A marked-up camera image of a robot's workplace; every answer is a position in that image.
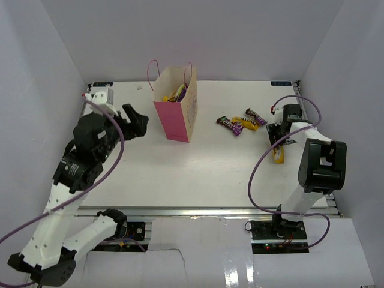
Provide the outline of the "purple candy packet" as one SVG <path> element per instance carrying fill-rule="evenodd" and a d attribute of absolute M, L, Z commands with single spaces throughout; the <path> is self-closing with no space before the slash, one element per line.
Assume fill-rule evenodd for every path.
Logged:
<path fill-rule="evenodd" d="M 216 120 L 216 123 L 230 130 L 235 136 L 239 136 L 243 131 L 243 126 L 241 124 L 233 123 L 226 116 L 219 117 Z"/>

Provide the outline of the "yellow candy packet front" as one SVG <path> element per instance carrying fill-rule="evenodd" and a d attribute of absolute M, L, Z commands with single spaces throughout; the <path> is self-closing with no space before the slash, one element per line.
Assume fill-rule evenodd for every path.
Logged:
<path fill-rule="evenodd" d="M 163 101 L 165 102 L 178 102 L 179 101 L 180 94 L 178 92 L 175 92 L 171 96 L 165 96 Z"/>

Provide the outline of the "pink paper gift bag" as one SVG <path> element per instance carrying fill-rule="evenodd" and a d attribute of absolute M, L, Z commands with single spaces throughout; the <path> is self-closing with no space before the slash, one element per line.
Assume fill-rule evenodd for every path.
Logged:
<path fill-rule="evenodd" d="M 197 111 L 197 71 L 189 62 L 182 67 L 166 67 L 158 72 L 154 82 L 147 80 L 152 100 L 168 140 L 191 141 Z M 165 96 L 174 94 L 182 84 L 187 84 L 185 97 L 180 102 L 165 102 Z"/>

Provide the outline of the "purple snack chip bag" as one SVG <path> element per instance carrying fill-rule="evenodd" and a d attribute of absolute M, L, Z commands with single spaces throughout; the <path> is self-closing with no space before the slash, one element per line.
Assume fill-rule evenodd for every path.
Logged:
<path fill-rule="evenodd" d="M 176 100 L 176 102 L 182 101 L 182 99 L 185 97 L 187 89 L 188 89 L 188 85 L 187 84 L 182 84 L 178 88 L 178 90 L 175 92 L 175 100 Z"/>

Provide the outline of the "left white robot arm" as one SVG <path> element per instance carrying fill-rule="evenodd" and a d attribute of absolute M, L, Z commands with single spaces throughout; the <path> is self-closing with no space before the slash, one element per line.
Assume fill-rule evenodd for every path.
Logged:
<path fill-rule="evenodd" d="M 122 239 L 129 225 L 126 215 L 108 208 L 74 236 L 66 234 L 83 200 L 96 181 L 106 178 L 103 164 L 118 143 L 143 137 L 149 118 L 123 105 L 127 115 L 91 112 L 79 118 L 73 138 L 56 168 L 49 199 L 31 239 L 8 265 L 42 286 L 60 287 L 68 281 L 76 262 L 105 240 Z"/>

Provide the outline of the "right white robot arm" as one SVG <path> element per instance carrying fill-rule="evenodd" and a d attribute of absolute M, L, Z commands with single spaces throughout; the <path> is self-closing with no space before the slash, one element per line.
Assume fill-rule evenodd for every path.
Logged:
<path fill-rule="evenodd" d="M 303 148 L 298 170 L 298 186 L 277 210 L 292 214 L 272 216 L 271 233 L 285 239 L 302 226 L 308 210 L 321 198 L 342 189 L 346 176 L 347 145 L 322 135 L 303 118 L 298 104 L 273 109 L 276 123 L 266 126 L 276 160 L 282 160 L 288 142 Z"/>

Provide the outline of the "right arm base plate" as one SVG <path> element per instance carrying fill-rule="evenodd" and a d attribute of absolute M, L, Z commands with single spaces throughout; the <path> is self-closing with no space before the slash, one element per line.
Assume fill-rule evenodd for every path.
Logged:
<path fill-rule="evenodd" d="M 272 221 L 250 221 L 249 229 L 252 240 L 307 240 L 302 221 L 288 226 L 275 226 Z"/>

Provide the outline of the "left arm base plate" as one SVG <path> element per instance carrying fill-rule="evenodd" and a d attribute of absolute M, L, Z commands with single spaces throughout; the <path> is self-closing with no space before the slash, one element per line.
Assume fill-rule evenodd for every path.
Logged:
<path fill-rule="evenodd" d="M 145 239 L 146 223 L 145 222 L 126 222 L 117 229 L 115 239 L 134 239 L 143 241 Z"/>

